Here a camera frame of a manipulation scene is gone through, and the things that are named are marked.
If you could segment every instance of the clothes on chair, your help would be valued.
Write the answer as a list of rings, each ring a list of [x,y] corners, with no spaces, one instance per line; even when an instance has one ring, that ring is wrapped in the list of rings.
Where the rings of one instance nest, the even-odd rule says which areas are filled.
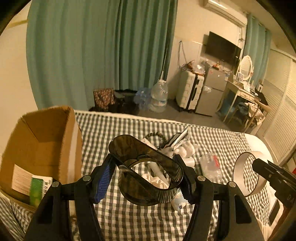
[[[254,115],[254,113],[256,112],[258,105],[254,104],[254,103],[245,103],[245,105],[247,105],[249,107],[248,113],[249,113],[249,117],[252,118],[252,116]],[[264,119],[265,116],[263,115],[263,113],[261,112],[261,110],[259,109],[256,113],[255,119],[257,121],[257,125],[260,125]]]
[[[249,107],[244,102],[240,102],[237,104],[237,108],[239,109],[239,112],[242,115],[248,115],[249,114]]]

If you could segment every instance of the television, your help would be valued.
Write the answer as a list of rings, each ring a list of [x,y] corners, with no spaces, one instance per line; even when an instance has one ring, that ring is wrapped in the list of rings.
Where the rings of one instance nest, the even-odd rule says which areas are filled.
[[[232,66],[236,66],[241,49],[225,38],[210,32],[205,53],[218,58]]]

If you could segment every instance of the checkered bedding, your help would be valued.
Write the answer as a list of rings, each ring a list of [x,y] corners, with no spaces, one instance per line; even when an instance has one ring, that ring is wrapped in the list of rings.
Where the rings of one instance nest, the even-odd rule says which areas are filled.
[[[207,153],[214,153],[219,159],[222,172],[221,183],[232,179],[232,170],[236,158],[245,151],[250,151],[243,133],[222,129],[196,126],[163,120],[146,120],[132,116],[115,116],[97,112],[76,112],[76,120],[83,137],[82,175],[87,175],[101,165],[108,154],[110,141],[122,134],[129,134],[143,139],[151,132],[163,133],[168,139],[177,132],[189,127],[189,136],[193,144],[200,149],[193,156],[196,160],[196,171],[199,173],[198,159]],[[159,139],[151,138],[151,143],[158,146]],[[246,187],[251,190],[256,184],[257,176],[252,171],[252,159],[249,157],[244,168]],[[139,174],[147,173],[146,163],[137,165],[134,170]],[[189,224],[194,205],[186,205],[175,212],[170,203],[142,207],[127,201],[118,188],[119,170],[116,169],[107,190],[106,198],[95,205],[99,224],[106,240],[175,240],[183,239]],[[267,189],[247,198],[255,216],[264,225],[268,223],[269,202]],[[0,198],[0,218],[10,229],[16,240],[22,240],[32,213]],[[218,218],[218,202],[213,205],[211,226],[208,240],[213,234]],[[72,220],[74,240],[80,240],[77,221]]]

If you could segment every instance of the ceiling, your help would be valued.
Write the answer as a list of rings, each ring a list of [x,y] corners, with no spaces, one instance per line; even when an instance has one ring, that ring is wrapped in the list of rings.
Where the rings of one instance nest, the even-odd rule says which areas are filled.
[[[243,11],[252,13],[254,17],[256,17],[267,29],[271,31],[272,40],[278,49],[296,57],[293,47],[277,21],[256,0],[231,1],[239,6]]]

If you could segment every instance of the air conditioner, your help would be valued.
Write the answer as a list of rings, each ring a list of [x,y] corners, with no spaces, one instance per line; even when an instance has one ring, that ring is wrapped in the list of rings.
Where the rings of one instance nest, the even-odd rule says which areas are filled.
[[[245,27],[247,25],[246,16],[219,0],[205,0],[204,7],[219,14],[239,27]]]

